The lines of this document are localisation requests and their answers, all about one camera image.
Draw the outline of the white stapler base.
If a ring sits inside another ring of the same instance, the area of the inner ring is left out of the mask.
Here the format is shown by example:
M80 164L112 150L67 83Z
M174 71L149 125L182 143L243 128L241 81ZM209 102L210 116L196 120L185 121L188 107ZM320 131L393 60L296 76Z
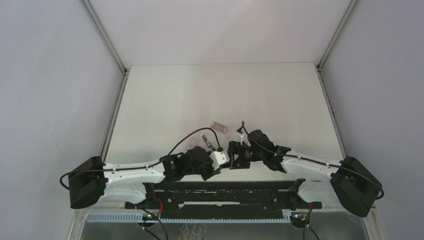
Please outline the white stapler base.
M204 133L200 134L201 139L203 140L204 144L206 145L206 147L211 151L214 152L216 151L216 148L212 145L212 143L209 141L209 139L207 138L207 136Z

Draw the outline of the red white staple box sleeve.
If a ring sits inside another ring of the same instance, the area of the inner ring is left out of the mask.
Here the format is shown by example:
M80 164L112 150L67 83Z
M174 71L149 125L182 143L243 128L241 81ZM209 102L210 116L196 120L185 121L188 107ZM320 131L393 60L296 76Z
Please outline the red white staple box sleeve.
M192 150L193 148L198 146L199 139L196 137L191 137L187 144L187 150Z

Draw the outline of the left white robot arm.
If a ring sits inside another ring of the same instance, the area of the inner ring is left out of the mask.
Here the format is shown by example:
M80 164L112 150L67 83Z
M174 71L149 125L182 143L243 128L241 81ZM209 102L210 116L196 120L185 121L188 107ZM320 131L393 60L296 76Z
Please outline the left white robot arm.
M93 156L65 174L70 208L84 209L101 201L128 202L149 209L157 200L156 194L148 190L149 184L177 182L188 175L206 181L219 174L229 161L226 153L199 146L145 163L104 163L100 156Z

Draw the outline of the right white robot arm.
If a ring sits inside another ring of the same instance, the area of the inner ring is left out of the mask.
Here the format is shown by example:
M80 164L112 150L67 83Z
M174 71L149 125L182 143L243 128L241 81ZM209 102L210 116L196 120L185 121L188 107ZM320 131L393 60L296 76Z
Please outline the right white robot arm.
M249 169L252 162L261 162L271 171L300 176L300 184L289 194L295 208L315 202L340 205L364 218L385 196L381 182L355 157L320 159L276 145L259 129L246 132L241 127L237 132L247 139L228 143L227 167Z

